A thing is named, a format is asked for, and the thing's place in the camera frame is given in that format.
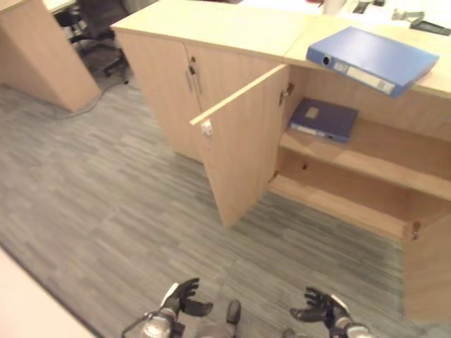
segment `wooden desk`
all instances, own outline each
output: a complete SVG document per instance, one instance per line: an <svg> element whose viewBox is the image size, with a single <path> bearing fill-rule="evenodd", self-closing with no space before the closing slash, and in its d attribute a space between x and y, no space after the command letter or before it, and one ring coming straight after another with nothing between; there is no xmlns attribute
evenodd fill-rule
<svg viewBox="0 0 451 338"><path fill-rule="evenodd" d="M7 3L0 11L0 81L72 112L97 98L97 84L42 0Z"/></svg>
<svg viewBox="0 0 451 338"><path fill-rule="evenodd" d="M52 13L58 13L75 4L75 0L44 0L47 10Z"/></svg>
<svg viewBox="0 0 451 338"><path fill-rule="evenodd" d="M306 60L312 42L350 25L440 61L391 99ZM406 314L451 318L449 39L200 1L161 1L113 28L168 143L204 164L224 225L271 190L400 241ZM349 144L287 130L304 97L360 111Z"/></svg>

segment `gray carpet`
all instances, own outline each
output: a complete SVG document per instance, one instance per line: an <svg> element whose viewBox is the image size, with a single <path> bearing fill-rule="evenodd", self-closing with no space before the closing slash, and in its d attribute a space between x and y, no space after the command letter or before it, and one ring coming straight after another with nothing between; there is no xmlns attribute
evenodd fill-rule
<svg viewBox="0 0 451 338"><path fill-rule="evenodd" d="M379 338L451 337L449 325L403 321L394 242L271 193L224 229L203 167L166 146L133 81L64 116L0 87L0 237L105 337L193 276L200 299L215 302L204 323L241 300L243 338L286 327L327 337L288 313L307 285L341 295ZM184 320L186 337L202 324Z"/></svg>

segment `cabinet shelf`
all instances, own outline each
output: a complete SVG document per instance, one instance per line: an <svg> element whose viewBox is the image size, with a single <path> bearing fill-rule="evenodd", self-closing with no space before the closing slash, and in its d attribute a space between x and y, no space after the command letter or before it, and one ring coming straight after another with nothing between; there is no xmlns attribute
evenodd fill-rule
<svg viewBox="0 0 451 338"><path fill-rule="evenodd" d="M451 201L451 144L358 119L344 145L288 129L280 145L390 184Z"/></svg>
<svg viewBox="0 0 451 338"><path fill-rule="evenodd" d="M407 190L286 151L271 191L354 225L401 240Z"/></svg>

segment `blue folder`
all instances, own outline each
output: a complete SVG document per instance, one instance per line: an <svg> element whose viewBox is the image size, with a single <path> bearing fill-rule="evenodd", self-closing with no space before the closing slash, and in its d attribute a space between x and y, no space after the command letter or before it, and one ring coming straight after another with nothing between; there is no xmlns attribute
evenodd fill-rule
<svg viewBox="0 0 451 338"><path fill-rule="evenodd" d="M397 97L427 74L439 56L349 27L312 44L307 59Z"/></svg>
<svg viewBox="0 0 451 338"><path fill-rule="evenodd" d="M303 99L290 119L290 127L300 132L346 143L357 111L324 101Z"/></svg>

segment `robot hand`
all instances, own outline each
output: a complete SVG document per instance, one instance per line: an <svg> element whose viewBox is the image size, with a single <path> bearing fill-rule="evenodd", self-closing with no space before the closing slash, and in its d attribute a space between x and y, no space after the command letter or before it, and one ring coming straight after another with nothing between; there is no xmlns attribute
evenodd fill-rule
<svg viewBox="0 0 451 338"><path fill-rule="evenodd" d="M304 296L307 300L306 308L290 309L295 319L306 323L323 322L330 337L373 337L365 325L353 321L347 305L336 295L307 287Z"/></svg>
<svg viewBox="0 0 451 338"><path fill-rule="evenodd" d="M213 304L192 300L191 297L196 295L197 289L199 289L199 278L187 280L182 284L175 283L166 293L161 307L172 308L176 313L181 310L187 315L204 317L211 312Z"/></svg>
<svg viewBox="0 0 451 338"><path fill-rule="evenodd" d="M121 337L146 322L141 331L144 338L181 338L185 326L178 322L180 311L195 317L204 317L211 312L212 303L201 303L191 298L195 296L199 288L199 278L187 280L182 284L174 283L166 292L158 311L148 312L128 325L122 332Z"/></svg>

